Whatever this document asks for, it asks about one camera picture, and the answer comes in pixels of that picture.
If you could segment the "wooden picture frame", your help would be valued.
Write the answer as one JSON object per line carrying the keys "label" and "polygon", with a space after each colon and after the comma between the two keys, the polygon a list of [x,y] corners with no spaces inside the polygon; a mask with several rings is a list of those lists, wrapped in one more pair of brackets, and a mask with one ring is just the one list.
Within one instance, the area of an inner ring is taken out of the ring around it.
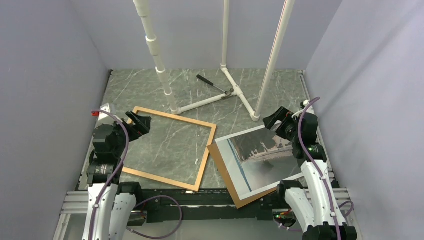
{"label": "wooden picture frame", "polygon": [[139,106],[133,111],[152,118],[151,130],[130,143],[121,179],[151,189],[198,191],[217,125]]}

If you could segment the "glossy landscape photo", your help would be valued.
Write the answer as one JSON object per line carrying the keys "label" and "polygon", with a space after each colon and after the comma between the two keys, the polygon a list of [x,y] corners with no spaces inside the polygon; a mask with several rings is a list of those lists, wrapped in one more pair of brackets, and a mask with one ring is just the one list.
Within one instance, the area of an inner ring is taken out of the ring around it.
{"label": "glossy landscape photo", "polygon": [[304,181],[292,143],[263,126],[220,137],[214,144],[241,200],[281,180]]}

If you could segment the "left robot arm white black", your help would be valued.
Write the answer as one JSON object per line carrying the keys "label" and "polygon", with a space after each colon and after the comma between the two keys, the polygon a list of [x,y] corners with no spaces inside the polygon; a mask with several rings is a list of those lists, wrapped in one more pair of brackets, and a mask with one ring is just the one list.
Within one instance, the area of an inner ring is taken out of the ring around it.
{"label": "left robot arm white black", "polygon": [[107,113],[92,113],[101,123],[93,131],[94,149],[89,155],[87,169],[88,208],[82,238],[84,240],[121,239],[133,210],[144,203],[142,187],[138,182],[121,182],[129,143],[138,140],[151,130],[150,116],[132,111],[126,116],[132,121]]}

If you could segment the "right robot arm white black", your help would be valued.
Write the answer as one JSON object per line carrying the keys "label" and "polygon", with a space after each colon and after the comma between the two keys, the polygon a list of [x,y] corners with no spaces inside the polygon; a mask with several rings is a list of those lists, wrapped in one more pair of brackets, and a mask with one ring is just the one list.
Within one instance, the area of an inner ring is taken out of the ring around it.
{"label": "right robot arm white black", "polygon": [[307,186],[298,180],[281,180],[275,200],[290,207],[304,240],[356,240],[355,227],[348,225],[340,210],[329,176],[328,159],[318,143],[318,117],[310,112],[299,117],[284,107],[263,119],[266,129],[292,144]]}

